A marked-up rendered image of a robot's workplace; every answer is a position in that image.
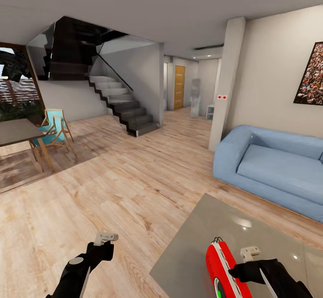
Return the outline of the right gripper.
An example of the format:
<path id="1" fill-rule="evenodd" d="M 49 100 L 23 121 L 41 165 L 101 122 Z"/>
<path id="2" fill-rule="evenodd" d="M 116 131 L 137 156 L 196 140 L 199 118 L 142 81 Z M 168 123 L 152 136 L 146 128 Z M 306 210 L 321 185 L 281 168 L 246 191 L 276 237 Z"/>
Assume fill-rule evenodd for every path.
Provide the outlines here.
<path id="1" fill-rule="evenodd" d="M 228 273 L 231 274 L 234 278 L 239 278 L 239 280 L 243 283 L 248 281 L 260 283 L 253 273 L 253 265 L 256 262 L 257 261 L 251 261 L 236 264 L 233 269 L 228 270 Z"/>

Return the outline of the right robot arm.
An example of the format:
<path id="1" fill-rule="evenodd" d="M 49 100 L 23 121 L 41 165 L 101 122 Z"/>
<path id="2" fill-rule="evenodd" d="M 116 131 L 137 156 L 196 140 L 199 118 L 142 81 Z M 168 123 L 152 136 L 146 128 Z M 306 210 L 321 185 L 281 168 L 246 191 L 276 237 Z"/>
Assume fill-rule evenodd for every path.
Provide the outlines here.
<path id="1" fill-rule="evenodd" d="M 236 264 L 228 273 L 243 283 L 267 285 L 274 298 L 313 298 L 309 288 L 303 282 L 296 282 L 277 258 L 254 261 L 253 256 L 260 253 L 256 246 L 241 248 L 244 263 Z"/>

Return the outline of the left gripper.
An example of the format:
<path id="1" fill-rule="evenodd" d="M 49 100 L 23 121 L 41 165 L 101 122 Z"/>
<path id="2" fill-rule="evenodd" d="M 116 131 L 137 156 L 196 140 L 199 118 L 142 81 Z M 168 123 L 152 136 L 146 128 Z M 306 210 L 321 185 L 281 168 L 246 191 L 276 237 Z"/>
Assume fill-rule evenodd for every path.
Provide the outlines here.
<path id="1" fill-rule="evenodd" d="M 109 242 L 105 242 L 104 245 L 101 246 L 94 246 L 94 242 L 90 242 L 87 245 L 87 252 L 93 251 L 94 253 L 96 253 L 98 258 L 97 265 L 102 260 L 111 261 L 111 259 L 113 258 L 113 249 L 114 244 L 110 244 Z"/>

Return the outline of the radio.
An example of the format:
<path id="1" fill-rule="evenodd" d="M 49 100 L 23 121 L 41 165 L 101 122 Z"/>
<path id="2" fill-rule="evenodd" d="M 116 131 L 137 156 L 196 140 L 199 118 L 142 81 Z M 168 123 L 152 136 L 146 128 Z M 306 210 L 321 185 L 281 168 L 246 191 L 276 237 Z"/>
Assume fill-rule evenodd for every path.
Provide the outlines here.
<path id="1" fill-rule="evenodd" d="M 217 298 L 252 298 L 246 282 L 228 273 L 236 261 L 224 241 L 212 241 L 205 260 Z"/>

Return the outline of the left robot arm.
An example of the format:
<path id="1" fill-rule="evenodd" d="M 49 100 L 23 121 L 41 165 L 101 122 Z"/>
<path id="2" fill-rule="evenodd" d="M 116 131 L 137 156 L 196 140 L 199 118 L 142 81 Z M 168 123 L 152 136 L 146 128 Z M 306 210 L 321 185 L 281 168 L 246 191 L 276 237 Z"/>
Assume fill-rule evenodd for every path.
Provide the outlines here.
<path id="1" fill-rule="evenodd" d="M 53 295 L 46 298 L 83 298 L 91 271 L 102 261 L 111 261 L 117 233 L 98 232 L 95 242 L 87 245 L 87 253 L 71 259 L 65 266 Z M 107 241 L 107 242 L 105 242 Z"/>

